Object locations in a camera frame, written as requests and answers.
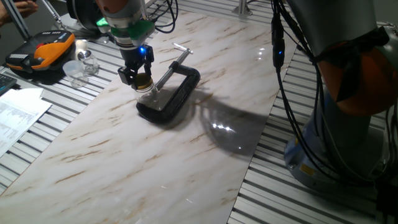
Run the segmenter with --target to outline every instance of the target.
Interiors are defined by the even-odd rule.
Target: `aluminum slat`
[[[268,208],[262,207],[256,203],[253,203],[245,198],[238,197],[235,202],[235,208],[252,215],[260,220],[264,220],[267,223],[286,223],[286,224],[299,224],[295,220],[280,215]]]
[[[20,142],[23,142],[24,144],[33,147],[36,150],[39,150],[40,152],[43,152],[47,146],[49,146],[49,142],[34,135],[31,133],[25,133],[20,139]]]
[[[18,76],[13,74],[13,73],[7,73],[7,74],[10,74],[10,76],[13,76],[13,78],[18,78]],[[29,84],[31,86],[31,88],[38,88],[39,87],[39,88],[43,88],[44,90],[49,90],[49,91],[52,91],[52,92],[56,92],[59,95],[66,96],[68,98],[73,98],[74,100],[80,101],[80,102],[82,102],[82,103],[84,103],[86,105],[90,102],[90,100],[88,100],[87,98],[85,98],[83,96],[80,96],[80,95],[74,94],[73,90],[71,90],[72,89],[71,87],[69,88],[67,86],[63,86],[63,85],[56,84],[56,83],[54,84],[54,86],[52,86],[52,85],[40,85],[40,84],[36,84],[36,83],[32,84],[32,83],[29,83],[28,80],[23,80],[21,78],[18,78],[18,79],[19,79],[18,82],[17,82],[18,85],[21,85],[19,83],[20,83],[20,80],[22,80],[26,84]]]
[[[72,112],[72,111],[70,111],[70,110],[67,110],[67,109],[65,109],[65,108],[62,108],[62,107],[60,107],[60,106],[58,106],[58,105],[52,105],[51,106],[51,108],[50,108],[51,110],[56,110],[56,111],[58,111],[59,113],[62,113],[62,117],[63,118],[65,118],[65,119],[70,119],[70,118],[76,118],[77,117],[77,113],[74,113],[74,112]]]
[[[243,222],[239,222],[236,219],[229,218],[227,224],[243,224]]]
[[[30,162],[30,163],[32,163],[36,159],[33,156],[29,155],[28,153],[25,153],[24,151],[19,150],[13,146],[8,151],[20,158],[23,158],[24,160],[26,160],[27,162]]]
[[[37,150],[35,150],[35,149],[32,149],[31,147],[26,146],[26,145],[24,145],[24,144],[21,144],[21,143],[19,143],[19,142],[15,143],[15,144],[13,145],[13,147],[16,148],[16,149],[21,150],[22,152],[24,152],[24,153],[26,153],[26,154],[28,154],[28,155],[34,157],[34,158],[37,158],[37,157],[40,155],[40,152],[39,152],[39,151],[37,151]]]
[[[0,158],[0,165],[7,167],[8,169],[14,171],[15,173],[21,175],[25,169],[29,166],[28,162],[19,159],[16,156],[5,153]]]
[[[54,139],[56,138],[52,134],[46,133],[45,131],[43,131],[43,130],[41,130],[39,128],[36,128],[35,126],[30,127],[29,131],[34,133],[35,135],[40,136],[40,137],[42,137],[44,139],[47,139],[49,141],[54,141]]]
[[[72,116],[69,116],[67,114],[62,113],[59,110],[54,109],[53,107],[51,107],[50,109],[47,110],[47,114],[55,116],[55,117],[58,117],[58,118],[61,118],[61,119],[64,119],[68,123],[72,122],[73,119],[75,119]]]
[[[14,181],[18,178],[18,175],[16,173],[1,165],[0,165],[0,174],[11,181]]]
[[[3,175],[0,174],[0,185],[4,185],[6,187],[10,186],[12,184],[12,181],[5,178]]]
[[[322,215],[321,213],[314,212],[311,209],[301,207],[296,203],[293,203],[284,198],[275,196],[269,192],[253,187],[247,183],[242,184],[242,189],[245,190],[242,194],[247,195],[248,197],[255,197],[256,200],[266,199],[266,203],[275,203],[272,207],[279,207],[283,209],[283,211],[289,214],[295,214],[296,217],[301,217],[302,220],[305,220],[309,223],[327,223],[327,224],[340,224],[341,222],[334,220],[332,218],[327,217],[326,215]]]
[[[297,189],[302,189],[311,195],[322,197],[323,199],[328,200],[329,203],[340,204],[366,213],[374,213],[376,211],[376,204],[374,202],[370,202],[369,200],[356,195],[347,194],[344,192],[322,194],[320,192],[310,190],[296,180],[285,167],[275,166],[270,162],[253,158],[252,162],[250,163],[250,168],[259,170],[275,180],[284,180],[286,183],[289,183],[290,186]]]
[[[245,179],[276,195],[283,195],[288,200],[304,204],[312,210],[318,210],[330,216],[334,216],[334,219],[339,220],[339,218],[342,218],[351,223],[373,223],[372,218],[364,216],[361,213],[348,210],[340,205],[329,203],[321,197],[310,195],[295,187],[261,176],[252,170],[248,170]]]
[[[3,184],[0,184],[0,195],[7,189],[6,186],[4,186]]]
[[[35,123],[32,125],[32,127],[36,127],[46,133],[51,134],[54,137],[57,137],[61,133],[59,130],[50,128],[50,127],[46,126],[46,124],[44,124],[44,123]]]
[[[261,223],[259,223],[257,221],[254,221],[254,220],[248,218],[247,216],[242,215],[242,214],[240,214],[238,212],[235,212],[235,211],[231,212],[231,218],[233,218],[235,220],[238,220],[239,222],[245,223],[245,224],[261,224]]]
[[[49,114],[44,114],[38,121],[59,131],[63,131],[69,124]]]

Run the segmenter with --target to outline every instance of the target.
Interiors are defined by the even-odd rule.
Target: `black cable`
[[[169,33],[173,32],[174,29],[175,29],[175,17],[174,17],[174,12],[173,12],[172,5],[171,5],[170,1],[169,1],[169,0],[166,0],[166,1],[167,1],[167,5],[169,6],[170,13],[171,13],[171,15],[172,15],[172,20],[173,20],[172,25],[173,25],[173,27],[172,27],[169,31],[161,30],[161,29],[159,29],[158,27],[155,27],[155,29],[156,29],[157,31],[161,32],[161,33],[169,34]]]
[[[272,9],[273,9],[273,11],[274,11],[274,18],[275,18],[275,14],[277,14],[279,11],[285,11],[286,12],[286,10],[285,10],[285,7],[284,6],[280,6],[280,4],[278,4],[278,2],[279,2],[279,0],[275,0],[275,2],[273,1],[273,0],[271,0],[271,3],[272,3]],[[293,20],[291,17],[290,17],[290,15],[288,16],[288,17],[285,17],[284,16],[284,18],[286,19],[291,19],[291,20]],[[306,55],[310,58],[310,60],[312,60],[313,61],[313,55],[312,55],[312,53],[311,53],[311,51],[310,51],[310,49],[308,48],[308,45],[307,45],[307,43],[305,42],[305,39],[303,38],[303,35],[302,35],[302,33],[301,34],[297,34],[297,33],[295,33],[295,35],[298,37],[298,40],[300,41],[300,36],[302,36],[302,38],[301,38],[301,40],[302,41],[304,41],[304,43],[302,43],[303,44],[303,47],[305,48],[305,50],[303,49],[303,47],[301,47],[301,46],[297,46],[297,48],[299,49],[299,50],[301,50],[301,51],[303,51],[303,52],[305,52],[306,53]],[[318,78],[317,78],[317,86],[318,86],[318,88],[317,88],[317,92],[318,93],[320,93],[320,97],[321,97],[321,109],[322,110],[324,110],[325,108],[324,108],[324,106],[325,106],[325,99],[324,99],[324,94],[323,94],[323,85],[322,85],[322,80],[320,79],[320,72],[319,72],[319,69],[318,69],[318,67],[317,67],[317,65],[315,64],[315,63],[313,63],[315,66],[316,66],[316,68],[317,68],[317,72],[318,72]],[[346,185],[351,185],[351,186],[356,186],[356,187],[364,187],[365,185],[373,185],[373,182],[367,182],[367,184],[362,184],[362,185],[356,185],[356,184],[352,184],[352,183],[349,183],[349,182],[346,182],[346,181],[342,181],[341,179],[336,179],[336,178],[334,178],[334,177],[332,177],[330,174],[327,174],[323,169],[321,169],[316,163],[315,163],[315,161],[313,160],[313,158],[312,158],[312,156],[313,157],[315,157],[316,158],[316,160],[318,160],[322,165],[324,165],[325,167],[327,167],[327,168],[329,168],[330,170],[332,170],[333,172],[335,172],[336,173],[336,171],[334,170],[334,168],[332,168],[332,167],[330,167],[328,164],[326,164],[325,162],[323,162],[321,159],[319,159],[317,156],[316,156],[316,154],[309,148],[309,146],[308,146],[308,144],[306,143],[306,141],[305,141],[305,139],[303,138],[303,136],[302,136],[302,133],[301,133],[301,131],[300,131],[300,128],[299,128],[299,125],[298,125],[298,123],[297,123],[297,121],[296,121],[296,119],[295,119],[295,117],[294,117],[294,114],[293,114],[293,112],[292,112],[292,109],[291,109],[291,107],[290,107],[290,105],[289,105],[289,101],[288,101],[288,99],[287,99],[287,97],[286,97],[286,95],[285,95],[285,93],[284,93],[284,89],[283,89],[283,85],[282,85],[282,79],[281,79],[281,77],[280,77],[280,68],[277,68],[277,75],[278,75],[278,82],[279,82],[279,86],[280,86],[280,91],[281,91],[281,93],[282,93],[282,99],[283,99],[283,101],[284,101],[284,105],[285,105],[285,111],[286,111],[286,114],[287,114],[287,116],[288,116],[288,119],[289,119],[289,122],[290,122],[290,125],[291,125],[291,127],[292,127],[292,129],[293,129],[293,131],[294,131],[294,133],[295,133],[295,135],[296,135],[296,137],[297,137],[297,139],[298,139],[298,141],[299,141],[299,143],[300,143],[300,145],[301,145],[301,147],[302,147],[302,149],[303,149],[303,151],[304,151],[304,153],[306,154],[306,156],[308,157],[308,159],[310,160],[310,162],[319,170],[319,172],[321,172],[323,175],[325,175],[325,176],[327,176],[328,178],[330,178],[330,179],[332,179],[332,180],[334,180],[334,181],[337,181],[337,182],[339,182],[339,183],[342,183],[342,184],[346,184]]]
[[[155,19],[152,19],[151,22],[153,22],[153,23],[157,22],[157,20],[158,20],[160,17],[162,17],[164,14],[166,14],[166,13],[169,12],[169,11],[170,11],[170,8],[169,8],[169,6],[167,6],[167,9],[166,9],[164,12],[162,12],[160,15],[158,15]]]
[[[175,8],[176,8],[175,21],[177,21],[177,19],[178,19],[178,2],[177,2],[177,0],[175,0]],[[156,27],[168,27],[168,26],[173,25],[175,23],[175,21],[170,24],[167,24],[167,25],[161,25],[161,26],[156,26]]]
[[[149,14],[148,16],[153,16],[154,14],[156,14],[156,12],[159,12],[160,8],[163,7],[166,4],[166,1],[163,2],[163,4],[157,4],[157,8],[155,9],[155,11],[151,14]]]
[[[263,2],[263,1],[258,1],[258,0],[251,0],[251,1],[248,1],[246,4],[250,4],[250,3],[252,3],[252,2],[260,2],[260,3],[266,3],[266,4],[268,4],[268,2]]]

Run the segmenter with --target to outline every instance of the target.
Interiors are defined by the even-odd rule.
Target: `black clamp frame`
[[[198,82],[200,81],[200,74],[198,70],[181,65],[181,63],[185,60],[185,58],[189,54],[192,54],[192,51],[178,44],[174,43],[174,45],[182,49],[185,49],[185,51],[177,59],[177,61],[174,61],[170,65],[169,70],[156,84],[156,88],[160,90],[167,82],[167,80],[173,75],[173,73],[185,75],[186,78],[184,79],[184,81],[178,87],[177,91],[172,95],[172,97],[169,99],[169,101],[162,110],[158,111],[142,103],[137,103],[137,110],[140,113],[140,115],[144,117],[146,120],[155,124],[167,124],[171,122],[174,119],[174,117],[178,114],[180,109],[183,107],[183,105],[187,102],[188,97],[190,96],[190,94],[196,88]]]

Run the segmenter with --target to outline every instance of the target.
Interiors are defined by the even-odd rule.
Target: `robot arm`
[[[141,20],[140,0],[96,0],[107,25],[111,27],[116,45],[120,48],[125,67],[118,70],[123,83],[137,89],[138,70],[144,66],[147,76],[151,76],[151,63],[154,61],[152,47],[144,44],[155,31],[155,24]]]
[[[369,116],[396,102],[398,36],[377,29],[373,0],[287,2],[342,111]]]

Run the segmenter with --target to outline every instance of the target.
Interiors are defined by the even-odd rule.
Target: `metal bar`
[[[11,0],[1,0],[1,2],[6,8],[9,17],[11,17],[22,38],[25,41],[28,41],[30,38],[32,38],[32,35],[29,33],[26,23],[22,18],[21,14],[19,13],[17,7],[15,7],[14,2]]]
[[[50,11],[52,17],[55,19],[55,22],[57,22],[57,24],[61,26],[61,29],[66,29],[67,27],[64,23],[62,23],[61,17],[54,9],[54,7],[52,7],[52,5],[47,0],[42,0],[42,2],[44,6]]]
[[[174,45],[176,45],[177,47],[180,47],[182,49],[185,49],[184,53],[182,53],[181,56],[177,59],[177,62],[179,64],[181,64],[192,51],[188,48],[182,47],[181,45],[178,45],[175,43],[174,43]],[[173,73],[174,73],[174,69],[169,68],[167,70],[167,72],[159,80],[159,82],[156,83],[156,89],[161,90],[163,88],[163,86],[166,84],[167,80],[169,80],[169,78],[173,75]]]
[[[147,6],[145,5],[145,0],[141,0],[141,6],[142,6],[142,18],[146,20],[148,18],[148,13],[147,13]]]

